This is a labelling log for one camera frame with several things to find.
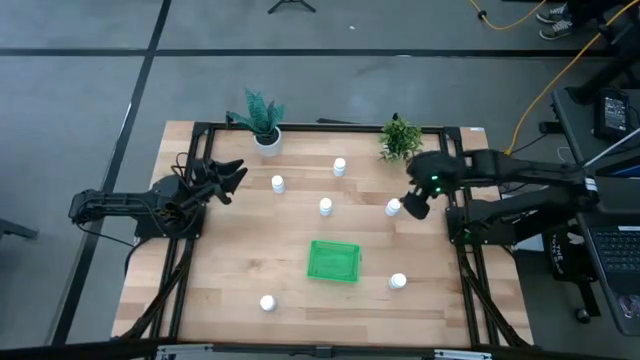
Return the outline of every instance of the white cap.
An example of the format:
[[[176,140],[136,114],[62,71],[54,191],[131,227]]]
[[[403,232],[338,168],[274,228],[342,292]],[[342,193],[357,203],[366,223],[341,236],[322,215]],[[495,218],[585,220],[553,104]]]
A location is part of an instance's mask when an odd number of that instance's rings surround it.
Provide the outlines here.
[[[283,183],[284,183],[284,179],[280,175],[276,175],[271,178],[271,186],[273,187],[282,186]]]
[[[260,307],[264,311],[273,311],[276,308],[276,299],[271,295],[265,295],[260,299]]]
[[[405,285],[407,285],[407,277],[404,276],[404,274],[393,274],[393,276],[391,277],[391,282],[401,288]]]
[[[343,158],[337,158],[336,161],[333,163],[333,167],[338,168],[338,169],[342,169],[346,165],[347,165],[347,162],[344,161]]]
[[[400,204],[400,200],[398,200],[398,199],[391,199],[391,200],[389,201],[389,204],[387,204],[387,206],[388,206],[391,210],[393,210],[393,211],[400,210],[400,206],[401,206],[401,204]]]
[[[320,200],[320,209],[331,209],[331,199],[323,198]]]

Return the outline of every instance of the wooden table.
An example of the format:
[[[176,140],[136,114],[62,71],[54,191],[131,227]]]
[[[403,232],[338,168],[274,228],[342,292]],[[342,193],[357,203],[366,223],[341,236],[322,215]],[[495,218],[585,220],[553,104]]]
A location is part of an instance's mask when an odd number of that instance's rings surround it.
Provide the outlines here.
[[[170,121],[160,145],[152,182],[170,174],[178,152],[189,147],[193,122]],[[486,148],[481,128],[461,129],[465,149]],[[431,201],[426,220],[406,211],[385,215],[386,203],[409,189],[402,164],[379,160],[372,133],[284,132],[284,151],[262,158],[246,131],[216,131],[213,157],[242,158],[249,172],[223,206],[212,200],[196,242],[179,340],[262,344],[332,344],[397,347],[467,347],[469,335],[455,249],[444,219],[447,198]],[[423,135],[423,149],[439,150],[436,135]],[[333,161],[347,161],[336,178]],[[282,175],[286,192],[275,194],[271,177]],[[498,199],[495,188],[474,198]],[[330,217],[318,202],[333,200]],[[307,278],[311,240],[359,244],[357,284]],[[133,255],[113,334],[128,330],[155,296],[168,240],[153,239]],[[484,246],[492,297],[521,337],[531,342],[529,322],[513,259]],[[408,284],[389,289],[394,273]],[[278,301],[273,313],[259,306],[263,295]],[[165,307],[166,334],[172,300]],[[476,301],[481,338],[486,327]]]

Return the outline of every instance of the sneaker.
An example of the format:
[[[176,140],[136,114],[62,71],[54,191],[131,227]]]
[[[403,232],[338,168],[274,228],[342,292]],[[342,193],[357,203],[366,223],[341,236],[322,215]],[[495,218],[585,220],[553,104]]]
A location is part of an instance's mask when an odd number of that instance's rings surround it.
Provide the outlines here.
[[[556,40],[561,37],[571,35],[573,30],[573,24],[571,21],[560,20],[551,25],[551,28],[540,30],[540,37],[545,40]]]
[[[567,4],[565,3],[562,6],[558,6],[557,8],[549,9],[548,13],[538,12],[536,14],[536,18],[542,21],[545,24],[555,24],[560,20],[564,20],[564,14],[567,11]]]

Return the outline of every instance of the green plant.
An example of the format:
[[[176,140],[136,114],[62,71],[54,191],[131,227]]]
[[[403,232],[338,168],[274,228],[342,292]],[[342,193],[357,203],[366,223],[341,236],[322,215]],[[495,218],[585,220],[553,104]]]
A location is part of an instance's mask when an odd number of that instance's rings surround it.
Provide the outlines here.
[[[262,94],[259,92],[253,93],[245,90],[245,97],[249,108],[249,118],[229,111],[227,111],[227,116],[251,130],[260,144],[271,145],[275,143],[278,140],[276,126],[284,116],[284,105],[276,106],[272,101],[266,107]]]
[[[382,132],[380,143],[383,150],[380,155],[385,161],[406,161],[419,151],[422,145],[422,131],[397,113],[384,125]]]

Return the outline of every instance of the green tray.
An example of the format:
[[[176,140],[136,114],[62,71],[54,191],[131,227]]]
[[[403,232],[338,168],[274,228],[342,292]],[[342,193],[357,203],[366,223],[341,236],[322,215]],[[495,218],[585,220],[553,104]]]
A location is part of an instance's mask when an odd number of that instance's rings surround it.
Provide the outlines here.
[[[307,276],[313,279],[358,282],[360,246],[332,241],[311,241]]]

